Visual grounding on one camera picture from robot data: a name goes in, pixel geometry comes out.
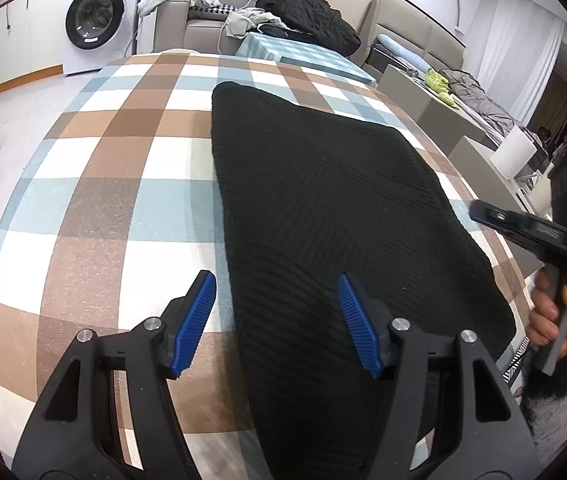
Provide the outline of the right hand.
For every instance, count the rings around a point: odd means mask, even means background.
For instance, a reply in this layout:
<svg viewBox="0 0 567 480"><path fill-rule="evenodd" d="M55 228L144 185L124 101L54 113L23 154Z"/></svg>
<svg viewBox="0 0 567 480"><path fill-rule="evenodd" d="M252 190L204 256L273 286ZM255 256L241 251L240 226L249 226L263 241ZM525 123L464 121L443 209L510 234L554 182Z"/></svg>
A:
<svg viewBox="0 0 567 480"><path fill-rule="evenodd" d="M560 333L560 308L549 296L550 281L545 268L536 273L531 292L533 310L526 325L526 336L537 348L545 347L555 341ZM562 289L562 301L567 308L567 286ZM567 356L567 334L561 346L558 359Z"/></svg>

